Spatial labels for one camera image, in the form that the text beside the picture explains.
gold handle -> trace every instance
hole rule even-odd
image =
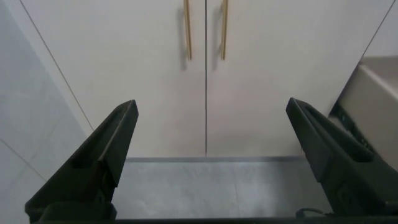
[[[223,0],[223,30],[221,33],[221,59],[225,60],[226,24],[228,21],[228,0]]]
[[[185,14],[185,35],[187,36],[187,54],[188,59],[192,60],[192,43],[191,43],[191,20],[189,15],[189,0],[184,0]]]

